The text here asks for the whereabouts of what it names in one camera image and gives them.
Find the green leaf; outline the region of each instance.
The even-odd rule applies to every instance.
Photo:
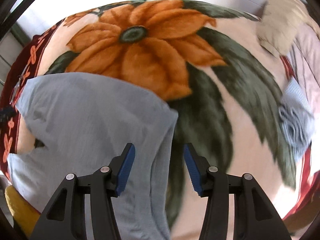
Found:
[[[233,155],[232,127],[218,87],[207,74],[189,63],[187,69],[192,94],[168,102],[179,113],[169,167],[166,201],[169,225],[176,219],[182,203],[183,144],[191,142],[199,155],[206,157],[211,165],[224,172],[230,166]]]
[[[249,114],[261,143],[267,140],[283,182],[295,188],[296,165],[281,131],[278,106],[282,92],[274,77],[249,51],[223,33],[202,28],[197,34],[228,64],[212,70]]]
[[[134,7],[138,7],[139,5],[145,3],[147,0],[134,0],[134,1],[131,1],[130,4],[132,4]]]
[[[103,6],[100,6],[98,7],[98,9],[100,10],[100,13],[103,13],[104,11],[106,10],[110,10],[112,8],[116,8],[116,7],[119,7],[121,5],[124,5],[124,4],[107,4],[107,5],[103,5]]]
[[[258,21],[257,18],[253,17],[252,15],[233,10],[230,8],[213,5],[206,2],[199,2],[199,1],[192,1],[192,0],[183,0],[184,3],[184,9],[194,9],[202,14],[205,14],[207,16],[210,16],[212,18],[239,18],[239,17],[245,17],[252,21]]]
[[[48,71],[45,75],[48,74],[57,74],[57,73],[64,73],[67,66],[73,61],[79,53],[75,53],[73,51],[67,51],[60,55],[49,67]]]

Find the striped cloth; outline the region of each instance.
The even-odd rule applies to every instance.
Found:
[[[315,119],[309,103],[294,77],[290,79],[279,106],[281,129],[296,162],[311,142]]]

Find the yellow object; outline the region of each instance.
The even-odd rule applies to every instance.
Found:
[[[40,213],[31,206],[13,186],[8,186],[5,189],[5,199],[9,210],[20,226],[27,238],[30,238],[31,233],[40,217]]]

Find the metal screw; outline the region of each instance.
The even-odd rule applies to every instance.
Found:
[[[252,179],[253,177],[252,177],[251,174],[246,173],[246,174],[244,175],[244,178],[247,179],[247,180],[250,180],[250,179]]]
[[[210,166],[209,167],[209,171],[210,172],[217,172],[218,171],[218,168],[216,166]]]
[[[75,175],[73,173],[69,173],[67,176],[66,176],[66,179],[67,180],[72,180],[74,179]]]
[[[108,166],[103,166],[101,169],[100,169],[101,172],[105,173],[105,172],[108,172],[110,171],[110,168]]]

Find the fleece blanket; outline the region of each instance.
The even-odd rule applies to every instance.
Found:
[[[295,163],[279,124],[287,69],[259,45],[257,22],[247,13],[191,0],[126,1],[77,13],[25,47],[0,106],[9,103],[22,72],[20,90],[30,78],[65,72],[151,90],[179,114],[166,196],[173,238],[198,237],[206,204],[192,192],[184,168],[187,142],[222,171],[251,173],[284,217],[297,202],[302,164]],[[42,145],[19,113],[0,141],[0,166],[8,177],[9,153]]]

